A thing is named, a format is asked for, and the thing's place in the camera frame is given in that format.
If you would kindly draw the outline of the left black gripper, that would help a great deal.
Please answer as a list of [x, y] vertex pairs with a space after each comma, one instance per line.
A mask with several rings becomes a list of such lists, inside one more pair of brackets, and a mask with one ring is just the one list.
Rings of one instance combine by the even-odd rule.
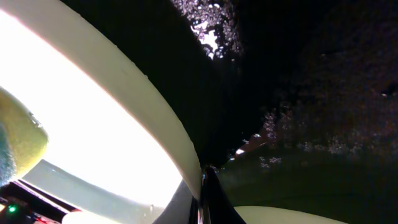
[[67, 213], [80, 211], [72, 204], [51, 196], [24, 180], [16, 180], [1, 187], [1, 199], [9, 198], [25, 203], [30, 211], [59, 223]]

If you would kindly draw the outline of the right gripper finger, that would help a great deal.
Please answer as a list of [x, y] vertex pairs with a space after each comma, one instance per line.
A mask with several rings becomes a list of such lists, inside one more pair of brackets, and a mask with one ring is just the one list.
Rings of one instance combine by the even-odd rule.
[[207, 167], [204, 175], [200, 198], [191, 200], [189, 224], [246, 224], [229, 201], [214, 168]]

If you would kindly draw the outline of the green yellow sponge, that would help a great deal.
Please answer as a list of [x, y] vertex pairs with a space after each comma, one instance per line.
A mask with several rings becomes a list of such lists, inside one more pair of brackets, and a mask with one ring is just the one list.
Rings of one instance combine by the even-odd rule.
[[48, 142], [34, 114], [1, 88], [1, 186], [32, 170], [43, 158]]

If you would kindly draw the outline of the mint plate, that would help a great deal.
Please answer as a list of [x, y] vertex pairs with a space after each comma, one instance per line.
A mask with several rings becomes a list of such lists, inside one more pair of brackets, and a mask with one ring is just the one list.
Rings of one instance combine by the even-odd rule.
[[64, 3], [1, 2], [1, 88], [49, 137], [43, 158], [16, 180], [80, 209], [62, 223], [189, 223], [201, 170], [181, 122]]
[[234, 207], [247, 224], [345, 224], [338, 220], [310, 213], [275, 207]]

